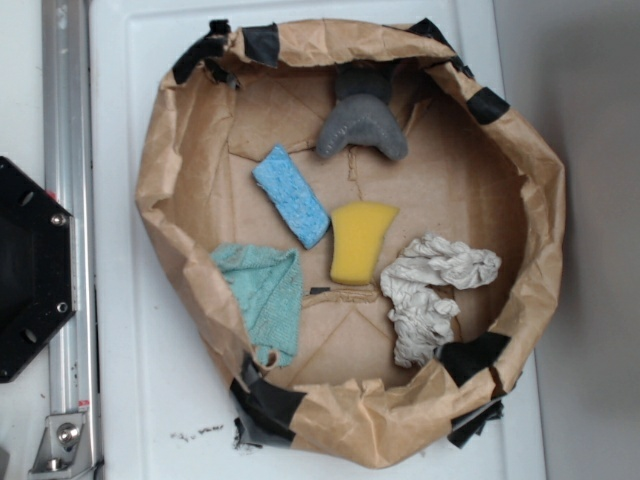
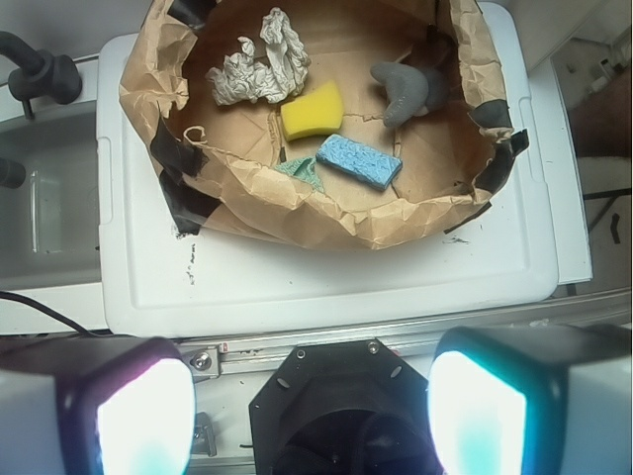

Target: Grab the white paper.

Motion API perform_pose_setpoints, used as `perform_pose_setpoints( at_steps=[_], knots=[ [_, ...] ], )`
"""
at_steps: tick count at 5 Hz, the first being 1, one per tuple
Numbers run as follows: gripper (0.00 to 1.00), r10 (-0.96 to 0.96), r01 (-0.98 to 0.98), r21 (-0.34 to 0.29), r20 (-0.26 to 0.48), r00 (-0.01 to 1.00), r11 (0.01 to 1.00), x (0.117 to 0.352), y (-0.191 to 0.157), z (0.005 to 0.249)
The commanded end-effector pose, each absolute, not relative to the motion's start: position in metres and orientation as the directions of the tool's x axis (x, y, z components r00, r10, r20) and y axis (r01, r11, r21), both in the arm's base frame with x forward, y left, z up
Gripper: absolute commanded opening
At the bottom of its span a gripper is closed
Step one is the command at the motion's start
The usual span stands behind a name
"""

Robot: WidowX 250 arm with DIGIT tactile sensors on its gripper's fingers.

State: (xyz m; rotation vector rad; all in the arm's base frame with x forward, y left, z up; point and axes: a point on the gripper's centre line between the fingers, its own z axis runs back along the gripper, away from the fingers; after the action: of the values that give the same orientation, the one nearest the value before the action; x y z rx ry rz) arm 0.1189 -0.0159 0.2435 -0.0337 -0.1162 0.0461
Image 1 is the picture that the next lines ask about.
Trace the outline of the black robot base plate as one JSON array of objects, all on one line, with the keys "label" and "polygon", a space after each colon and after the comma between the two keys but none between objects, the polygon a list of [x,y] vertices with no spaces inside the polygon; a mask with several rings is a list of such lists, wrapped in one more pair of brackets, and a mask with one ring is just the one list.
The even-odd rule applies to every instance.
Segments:
[{"label": "black robot base plate", "polygon": [[73,216],[1,159],[1,382],[14,381],[75,313]]}]

